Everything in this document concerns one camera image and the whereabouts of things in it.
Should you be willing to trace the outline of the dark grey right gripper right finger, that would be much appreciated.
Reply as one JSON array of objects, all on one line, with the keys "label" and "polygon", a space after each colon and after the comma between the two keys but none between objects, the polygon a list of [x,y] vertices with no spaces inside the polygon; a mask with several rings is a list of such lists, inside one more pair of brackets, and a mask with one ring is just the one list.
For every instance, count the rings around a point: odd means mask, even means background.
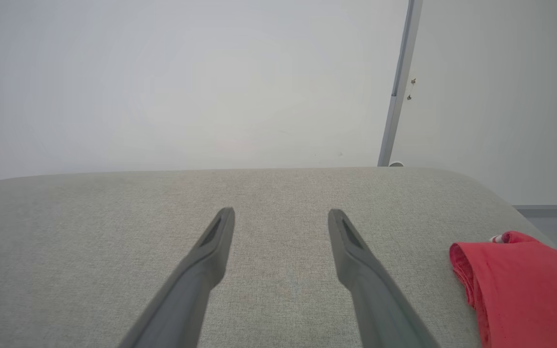
[{"label": "dark grey right gripper right finger", "polygon": [[351,293],[363,346],[439,347],[345,212],[329,211],[328,231],[337,277]]}]

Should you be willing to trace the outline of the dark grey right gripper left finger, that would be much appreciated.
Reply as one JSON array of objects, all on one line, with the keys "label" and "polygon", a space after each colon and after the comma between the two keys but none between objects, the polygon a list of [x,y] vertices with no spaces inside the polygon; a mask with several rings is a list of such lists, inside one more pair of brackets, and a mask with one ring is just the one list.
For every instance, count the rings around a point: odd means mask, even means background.
[{"label": "dark grey right gripper left finger", "polygon": [[219,210],[122,339],[120,348],[197,347],[210,293],[226,272],[234,227],[234,209]]}]

